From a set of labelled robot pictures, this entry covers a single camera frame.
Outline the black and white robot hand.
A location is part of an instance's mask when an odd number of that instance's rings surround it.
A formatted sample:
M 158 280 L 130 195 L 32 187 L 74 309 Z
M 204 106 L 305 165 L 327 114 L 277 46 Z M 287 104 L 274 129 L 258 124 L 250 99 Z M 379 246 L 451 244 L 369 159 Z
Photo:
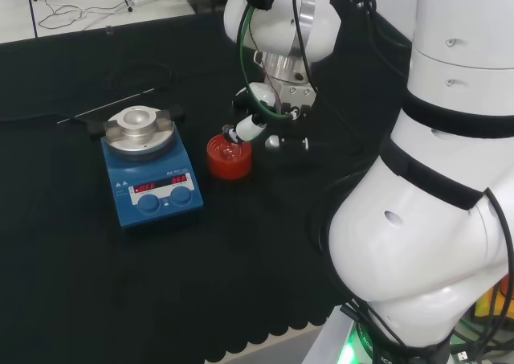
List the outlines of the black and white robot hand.
M 307 119 L 315 101 L 316 92 L 307 83 L 277 79 L 252 82 L 232 101 L 234 109 L 245 117 L 236 125 L 224 126 L 222 135 L 230 143 L 243 145 L 269 129 L 265 141 L 268 149 L 278 149 L 287 141 L 299 141 L 308 150 Z

